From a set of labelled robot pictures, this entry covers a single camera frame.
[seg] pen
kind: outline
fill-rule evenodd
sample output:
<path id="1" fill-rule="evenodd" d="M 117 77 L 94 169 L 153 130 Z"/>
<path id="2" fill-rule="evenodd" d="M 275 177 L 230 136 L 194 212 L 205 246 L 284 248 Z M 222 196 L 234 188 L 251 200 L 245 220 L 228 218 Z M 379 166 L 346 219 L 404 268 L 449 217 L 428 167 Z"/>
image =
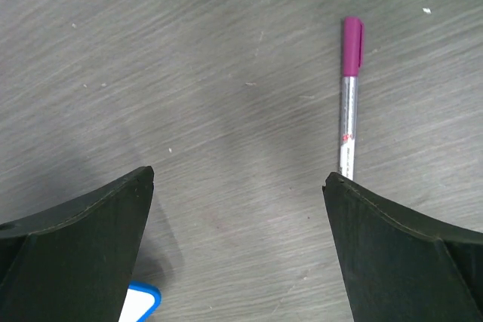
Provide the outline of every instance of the pen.
<path id="1" fill-rule="evenodd" d="M 364 56 L 363 22 L 357 17 L 347 17 L 344 20 L 343 37 L 339 173 L 352 180 L 354 178 L 358 76 Z"/>

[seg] table surface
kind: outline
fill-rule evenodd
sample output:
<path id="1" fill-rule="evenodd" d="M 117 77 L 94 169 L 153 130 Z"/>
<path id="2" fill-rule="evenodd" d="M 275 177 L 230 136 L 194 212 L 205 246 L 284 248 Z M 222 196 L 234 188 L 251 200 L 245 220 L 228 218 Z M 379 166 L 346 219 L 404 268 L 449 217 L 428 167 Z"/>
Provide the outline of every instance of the table surface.
<path id="1" fill-rule="evenodd" d="M 0 222 L 152 165 L 152 321 L 352 320 L 321 194 L 347 15 L 366 24 L 356 180 L 483 232 L 481 0 L 0 9 Z"/>

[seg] pen cap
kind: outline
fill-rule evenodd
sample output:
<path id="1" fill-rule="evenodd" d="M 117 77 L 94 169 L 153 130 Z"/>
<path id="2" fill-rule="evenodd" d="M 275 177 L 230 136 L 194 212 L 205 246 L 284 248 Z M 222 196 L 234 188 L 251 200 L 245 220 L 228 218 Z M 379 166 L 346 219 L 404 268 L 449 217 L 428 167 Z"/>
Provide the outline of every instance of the pen cap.
<path id="1" fill-rule="evenodd" d="M 343 76 L 357 77 L 364 57 L 364 24 L 357 17 L 344 20 Z"/>

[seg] white pen barrel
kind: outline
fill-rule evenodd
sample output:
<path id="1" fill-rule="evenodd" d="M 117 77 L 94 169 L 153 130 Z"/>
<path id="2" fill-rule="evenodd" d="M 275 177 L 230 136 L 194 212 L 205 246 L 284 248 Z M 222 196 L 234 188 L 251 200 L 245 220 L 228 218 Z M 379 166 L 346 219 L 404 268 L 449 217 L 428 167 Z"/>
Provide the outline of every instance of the white pen barrel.
<path id="1" fill-rule="evenodd" d="M 350 180 L 354 179 L 357 84 L 357 77 L 344 77 L 342 80 L 339 172 Z"/>

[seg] blue edge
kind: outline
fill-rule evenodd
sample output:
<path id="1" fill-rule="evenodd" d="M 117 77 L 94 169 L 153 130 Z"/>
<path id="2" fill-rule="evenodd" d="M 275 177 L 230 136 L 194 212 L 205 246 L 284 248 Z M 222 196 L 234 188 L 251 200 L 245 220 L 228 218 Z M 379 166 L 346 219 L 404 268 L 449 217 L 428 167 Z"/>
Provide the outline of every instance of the blue edge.
<path id="1" fill-rule="evenodd" d="M 161 304 L 161 292 L 159 292 L 159 289 L 150 285 L 150 284 L 145 284 L 141 282 L 130 282 L 129 283 L 129 289 L 130 290 L 139 290 L 140 292 L 144 293 L 149 293 L 151 296 L 154 297 L 154 304 L 148 311 L 137 321 L 137 322 L 143 322 L 146 320 L 156 309 L 159 307 Z"/>

